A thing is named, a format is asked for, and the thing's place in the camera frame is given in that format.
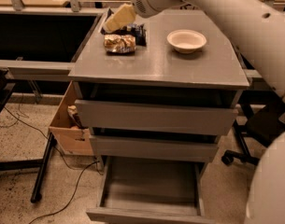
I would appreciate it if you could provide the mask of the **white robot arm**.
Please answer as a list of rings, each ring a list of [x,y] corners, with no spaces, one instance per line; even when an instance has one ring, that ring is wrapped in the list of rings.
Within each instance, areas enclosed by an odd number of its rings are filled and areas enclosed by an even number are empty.
[[[107,32],[163,10],[192,4],[222,30],[285,104],[285,15],[259,0],[131,0],[104,23]],[[245,224],[285,224],[285,132],[260,159]]]

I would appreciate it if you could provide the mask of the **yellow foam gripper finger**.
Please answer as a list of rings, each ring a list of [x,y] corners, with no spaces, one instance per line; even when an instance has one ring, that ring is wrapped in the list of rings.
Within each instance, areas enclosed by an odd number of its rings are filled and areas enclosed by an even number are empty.
[[[113,33],[122,27],[135,21],[135,9],[133,5],[123,4],[114,14],[104,22],[103,29],[107,33]]]

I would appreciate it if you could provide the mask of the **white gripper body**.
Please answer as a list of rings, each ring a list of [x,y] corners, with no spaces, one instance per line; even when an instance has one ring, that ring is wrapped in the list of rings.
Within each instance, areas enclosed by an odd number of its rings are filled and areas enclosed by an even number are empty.
[[[155,16],[162,11],[183,4],[181,0],[131,0],[135,13],[142,18]]]

